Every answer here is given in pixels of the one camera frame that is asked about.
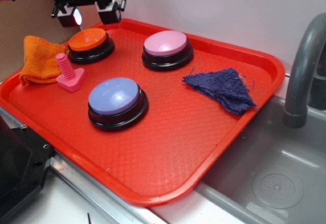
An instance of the black device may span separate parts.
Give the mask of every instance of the black device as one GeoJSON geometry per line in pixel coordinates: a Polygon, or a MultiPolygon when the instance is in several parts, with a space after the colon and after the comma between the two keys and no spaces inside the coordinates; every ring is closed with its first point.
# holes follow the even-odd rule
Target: black device
{"type": "Polygon", "coordinates": [[[126,0],[120,5],[115,0],[55,0],[51,16],[58,17],[63,27],[80,25],[81,21],[76,20],[77,7],[84,5],[95,5],[101,21],[110,24],[121,21],[120,11],[124,11],[126,0]]]}
{"type": "Polygon", "coordinates": [[[52,153],[36,132],[10,129],[0,115],[0,223],[42,190],[52,153]]]}

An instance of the lavender button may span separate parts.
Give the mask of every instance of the lavender button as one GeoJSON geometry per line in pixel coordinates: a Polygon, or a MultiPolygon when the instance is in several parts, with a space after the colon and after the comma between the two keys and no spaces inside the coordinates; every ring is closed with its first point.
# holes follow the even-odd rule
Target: lavender button
{"type": "Polygon", "coordinates": [[[103,116],[122,113],[131,108],[139,97],[139,88],[132,79],[118,77],[96,86],[89,96],[92,110],[103,116]]]}

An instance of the sink drain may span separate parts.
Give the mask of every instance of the sink drain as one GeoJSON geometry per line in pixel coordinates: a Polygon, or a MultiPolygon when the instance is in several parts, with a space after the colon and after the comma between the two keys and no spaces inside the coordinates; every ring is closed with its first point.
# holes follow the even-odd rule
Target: sink drain
{"type": "Polygon", "coordinates": [[[267,169],[256,175],[253,190],[263,204],[276,208],[290,208],[300,202],[304,194],[298,177],[283,169],[267,169]]]}

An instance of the tray rim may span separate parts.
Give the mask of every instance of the tray rim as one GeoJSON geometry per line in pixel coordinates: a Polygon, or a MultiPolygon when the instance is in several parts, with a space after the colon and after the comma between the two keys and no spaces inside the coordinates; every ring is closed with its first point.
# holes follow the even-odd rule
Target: tray rim
{"type": "MultiPolygon", "coordinates": [[[[151,25],[131,19],[123,19],[120,23],[112,25],[104,25],[100,23],[93,27],[102,28],[105,31],[113,29],[124,29],[148,36],[159,31],[169,30],[168,28],[159,27],[156,25],[151,25]]],[[[35,121],[33,118],[30,118],[29,116],[25,115],[23,111],[19,110],[19,108],[16,108],[15,106],[11,105],[6,100],[6,98],[10,95],[10,91],[12,91],[12,88],[17,87],[20,84],[18,77],[21,73],[21,70],[18,70],[17,72],[6,78],[0,84],[0,106],[7,110],[7,112],[12,114],[14,117],[16,117],[19,121],[24,124],[27,124],[33,130],[35,130],[38,134],[40,134],[47,141],[49,141],[49,143],[59,142],[57,144],[56,150],[58,150],[60,154],[67,157],[69,160],[79,166],[82,170],[86,171],[88,174],[96,176],[96,180],[98,180],[101,184],[105,185],[106,187],[110,188],[113,192],[115,192],[124,200],[142,206],[154,206],[167,203],[175,198],[187,194],[195,187],[195,185],[200,181],[201,177],[207,172],[207,170],[214,164],[214,162],[220,157],[220,155],[222,155],[222,153],[237,137],[238,133],[235,134],[233,133],[233,131],[236,130],[240,132],[249,123],[249,121],[266,104],[266,102],[274,94],[276,89],[281,85],[285,78],[285,68],[283,64],[276,57],[270,54],[255,51],[245,47],[236,46],[233,44],[207,39],[204,37],[198,37],[187,33],[185,34],[189,38],[194,49],[199,49],[201,51],[206,51],[211,54],[216,54],[219,56],[234,59],[239,62],[248,63],[260,67],[265,71],[267,71],[267,66],[269,69],[272,68],[271,70],[267,71],[271,76],[272,82],[271,86],[265,90],[264,94],[262,94],[259,99],[255,101],[259,104],[259,107],[257,109],[251,109],[247,111],[243,116],[241,116],[236,125],[232,127],[232,129],[221,140],[222,143],[219,144],[219,147],[214,148],[214,150],[203,160],[199,167],[196,168],[196,170],[184,181],[184,183],[165,194],[159,196],[149,196],[132,192],[130,191],[130,188],[128,186],[121,184],[122,182],[116,179],[114,176],[108,175],[105,172],[101,171],[99,167],[92,163],[89,159],[84,159],[84,165],[81,165],[80,162],[76,159],[76,155],[79,154],[76,149],[74,149],[68,144],[65,144],[65,142],[63,142],[59,137],[51,133],[49,129],[39,125],[37,121],[35,121]],[[246,62],[245,60],[243,60],[246,57],[252,57],[254,59],[250,62],[246,62]],[[63,153],[61,151],[63,147],[69,148],[69,152],[65,151],[63,153]]]]}

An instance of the microfiber cloth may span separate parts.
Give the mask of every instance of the microfiber cloth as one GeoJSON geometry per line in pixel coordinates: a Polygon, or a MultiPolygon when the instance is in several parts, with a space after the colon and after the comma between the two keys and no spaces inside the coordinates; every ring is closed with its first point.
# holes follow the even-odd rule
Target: microfiber cloth
{"type": "Polygon", "coordinates": [[[257,106],[235,69],[228,68],[199,74],[193,74],[193,72],[194,70],[182,81],[222,104],[228,112],[243,115],[251,107],[257,106]]]}
{"type": "Polygon", "coordinates": [[[35,83],[53,83],[62,74],[56,55],[68,53],[68,48],[53,44],[42,38],[26,36],[24,38],[24,67],[19,75],[23,87],[35,83]]]}

